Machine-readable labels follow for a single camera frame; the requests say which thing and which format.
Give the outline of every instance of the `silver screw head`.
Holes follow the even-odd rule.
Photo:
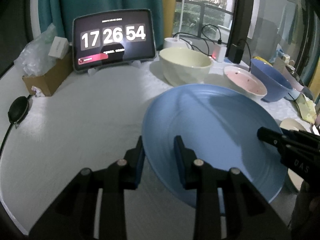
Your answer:
[[[202,166],[202,165],[204,164],[204,161],[201,160],[201,159],[195,159],[195,160],[193,161],[193,164],[194,164],[195,166],[200,167],[200,166]]]
[[[231,168],[231,173],[234,175],[239,175],[240,174],[240,170],[238,168]]]
[[[119,166],[126,166],[127,165],[127,160],[125,160],[125,159],[119,159],[118,161],[117,161],[117,164],[119,165]]]
[[[87,176],[91,173],[91,170],[89,168],[83,168],[80,173],[82,176]]]

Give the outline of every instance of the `brown box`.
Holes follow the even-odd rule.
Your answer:
[[[31,95],[35,94],[31,90],[32,86],[35,86],[41,89],[45,96],[50,97],[72,71],[72,53],[69,52],[63,59],[57,59],[56,65],[43,76],[23,76],[22,80]]]

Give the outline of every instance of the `plate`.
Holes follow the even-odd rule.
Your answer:
[[[306,129],[302,126],[301,123],[297,122],[296,120],[294,120],[292,118],[284,119],[280,123],[280,127],[283,128],[283,129],[287,129],[287,130],[295,130],[295,131],[302,130],[302,131],[306,131]],[[290,178],[292,184],[296,188],[296,190],[300,191],[301,184],[303,182],[303,178],[301,178],[299,175],[297,175],[295,172],[293,172],[290,169],[288,169],[288,175],[289,175],[289,178]]]
[[[272,116],[246,96],[215,85],[190,84],[173,88],[151,103],[142,140],[159,179],[190,206],[196,206],[196,191],[185,190],[180,183],[173,151],[176,135],[214,168],[238,167],[271,202],[284,184],[287,168],[275,147],[258,140],[261,126],[281,132]]]

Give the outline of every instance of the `pink bowl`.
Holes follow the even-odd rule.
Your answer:
[[[230,81],[231,89],[255,101],[259,101],[266,96],[265,85],[248,71],[235,66],[226,66],[223,72]]]

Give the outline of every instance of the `tablet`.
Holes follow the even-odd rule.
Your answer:
[[[156,56],[151,11],[126,9],[81,16],[73,21],[76,71]]]

